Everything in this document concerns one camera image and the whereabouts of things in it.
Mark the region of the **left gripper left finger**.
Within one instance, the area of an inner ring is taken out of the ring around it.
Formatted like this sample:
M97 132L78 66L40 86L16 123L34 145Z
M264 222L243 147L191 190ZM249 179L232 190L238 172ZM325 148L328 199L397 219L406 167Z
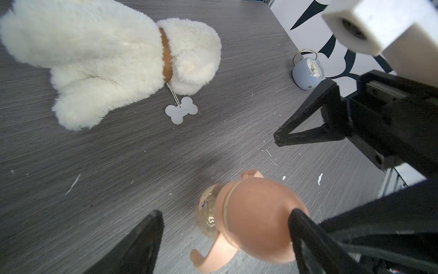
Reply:
M151 274L162 242L164 220L153 210L87 274Z

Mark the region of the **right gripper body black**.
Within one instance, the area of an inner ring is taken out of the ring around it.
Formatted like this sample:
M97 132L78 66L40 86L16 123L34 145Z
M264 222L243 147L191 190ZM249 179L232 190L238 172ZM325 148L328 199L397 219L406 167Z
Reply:
M425 177L438 174L438 89L372 70L346 99L356 129Z

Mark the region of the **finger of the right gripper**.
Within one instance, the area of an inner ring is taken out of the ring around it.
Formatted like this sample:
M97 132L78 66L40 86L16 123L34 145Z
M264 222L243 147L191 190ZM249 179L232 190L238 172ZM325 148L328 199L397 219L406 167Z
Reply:
M336 82L325 79L274 133L278 147L344 140L349 135L346 100Z

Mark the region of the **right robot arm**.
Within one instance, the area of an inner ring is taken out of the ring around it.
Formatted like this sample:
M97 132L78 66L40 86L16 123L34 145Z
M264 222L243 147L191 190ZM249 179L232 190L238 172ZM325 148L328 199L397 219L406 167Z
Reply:
M279 147L342 139L381 170L407 163L425 179L319 224L293 210L300 273L437 273L438 89L373 70L342 97L325 79L274 133Z

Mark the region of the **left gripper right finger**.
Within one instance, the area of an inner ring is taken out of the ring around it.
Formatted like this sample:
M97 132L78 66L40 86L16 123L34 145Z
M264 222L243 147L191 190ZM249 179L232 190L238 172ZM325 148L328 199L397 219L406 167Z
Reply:
M293 250L301 274L369 274L325 231L296 208L288 218Z

